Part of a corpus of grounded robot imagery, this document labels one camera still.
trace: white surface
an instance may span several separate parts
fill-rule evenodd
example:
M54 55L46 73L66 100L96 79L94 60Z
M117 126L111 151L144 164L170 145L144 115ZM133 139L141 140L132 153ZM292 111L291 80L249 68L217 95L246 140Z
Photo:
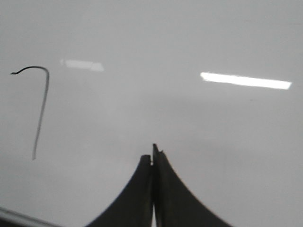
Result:
M303 226L302 11L300 0L1 1L0 206L84 226L157 143L235 227ZM44 72L10 75L31 65L50 71L35 161Z

